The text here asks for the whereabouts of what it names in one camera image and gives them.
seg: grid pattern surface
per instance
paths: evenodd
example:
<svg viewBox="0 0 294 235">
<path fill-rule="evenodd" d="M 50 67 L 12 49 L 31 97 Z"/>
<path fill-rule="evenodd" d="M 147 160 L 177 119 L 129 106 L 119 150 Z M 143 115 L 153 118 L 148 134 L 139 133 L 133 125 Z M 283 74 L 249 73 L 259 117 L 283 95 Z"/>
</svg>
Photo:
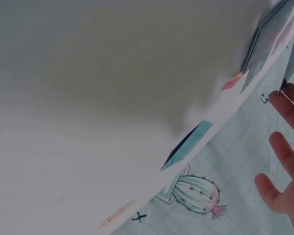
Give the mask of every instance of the grid pattern surface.
<svg viewBox="0 0 294 235">
<path fill-rule="evenodd" d="M 113 235 L 294 234 L 289 219 L 266 207 L 253 182 L 260 172 L 279 190 L 291 181 L 270 147 L 269 135 L 279 130 L 294 149 L 294 131 L 267 97 L 279 86 L 292 42 L 236 114 L 189 163 L 190 177 L 203 177 L 218 187 L 218 205 L 226 205 L 223 215 L 212 219 L 211 211 L 199 214 L 176 200 L 167 204 L 154 197 Z"/>
</svg>

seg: hand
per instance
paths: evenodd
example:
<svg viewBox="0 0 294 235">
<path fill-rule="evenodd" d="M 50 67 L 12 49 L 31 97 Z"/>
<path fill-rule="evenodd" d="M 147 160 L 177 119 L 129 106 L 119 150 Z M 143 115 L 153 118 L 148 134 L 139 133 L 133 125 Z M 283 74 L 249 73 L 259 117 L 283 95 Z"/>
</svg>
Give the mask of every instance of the hand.
<svg viewBox="0 0 294 235">
<path fill-rule="evenodd" d="M 287 84 L 283 89 L 283 93 L 277 95 L 277 91 L 272 92 L 269 99 L 279 114 L 294 129 L 294 105 L 290 101 L 294 102 L 294 84 Z M 275 213 L 287 214 L 294 226 L 294 152 L 279 132 L 273 133 L 269 141 L 292 181 L 283 193 L 280 193 L 275 188 L 265 174 L 257 175 L 255 177 L 255 184 L 268 207 Z"/>
</svg>

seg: stack of cards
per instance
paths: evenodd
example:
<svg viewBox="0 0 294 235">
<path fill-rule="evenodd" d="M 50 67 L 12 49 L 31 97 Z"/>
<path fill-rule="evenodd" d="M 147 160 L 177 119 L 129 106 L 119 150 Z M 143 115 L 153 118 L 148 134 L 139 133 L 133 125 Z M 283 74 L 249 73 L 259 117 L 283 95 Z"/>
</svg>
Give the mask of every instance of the stack of cards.
<svg viewBox="0 0 294 235">
<path fill-rule="evenodd" d="M 293 73 L 294 73 L 294 44 L 292 46 L 292 51 L 291 51 L 291 55 L 289 58 L 289 62 L 288 62 L 288 65 L 285 69 L 285 73 L 284 73 L 278 94 L 284 88 L 284 86 L 288 83 L 288 81 L 291 78 L 291 76 L 293 75 Z"/>
<path fill-rule="evenodd" d="M 246 58 L 243 61 L 241 72 L 249 71 L 243 89 L 250 84 L 253 78 L 263 68 L 265 61 L 270 55 L 276 37 L 284 27 L 294 6 L 294 0 L 283 0 L 257 27 Z"/>
</svg>

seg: black doodle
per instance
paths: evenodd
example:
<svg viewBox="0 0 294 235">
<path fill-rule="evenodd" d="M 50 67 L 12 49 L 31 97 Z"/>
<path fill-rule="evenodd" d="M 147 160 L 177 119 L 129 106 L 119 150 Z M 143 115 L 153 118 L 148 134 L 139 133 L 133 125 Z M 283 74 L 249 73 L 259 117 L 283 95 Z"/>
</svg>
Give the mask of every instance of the black doodle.
<svg viewBox="0 0 294 235">
<path fill-rule="evenodd" d="M 139 222 L 141 223 L 142 222 L 141 219 L 147 217 L 146 214 L 140 215 L 139 212 L 136 212 L 136 213 L 137 213 L 137 218 L 132 219 L 133 221 L 139 220 Z"/>
<path fill-rule="evenodd" d="M 269 102 L 270 103 L 270 101 L 269 101 L 269 94 L 267 94 L 268 95 L 268 97 L 265 97 L 265 94 L 261 94 L 261 102 L 263 102 L 264 104 L 266 104 L 267 102 Z"/>
</svg>

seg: cactus illustration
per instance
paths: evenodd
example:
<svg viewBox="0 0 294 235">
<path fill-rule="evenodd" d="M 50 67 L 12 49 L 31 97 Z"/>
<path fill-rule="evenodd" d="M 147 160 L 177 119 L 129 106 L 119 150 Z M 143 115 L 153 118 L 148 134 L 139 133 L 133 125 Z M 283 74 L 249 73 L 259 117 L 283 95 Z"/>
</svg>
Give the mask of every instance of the cactus illustration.
<svg viewBox="0 0 294 235">
<path fill-rule="evenodd" d="M 188 165 L 180 172 L 172 184 L 162 189 L 157 197 L 171 204 L 174 200 L 195 213 L 212 213 L 212 219 L 217 219 L 226 211 L 226 206 L 219 206 L 220 190 L 206 178 L 187 175 Z"/>
</svg>

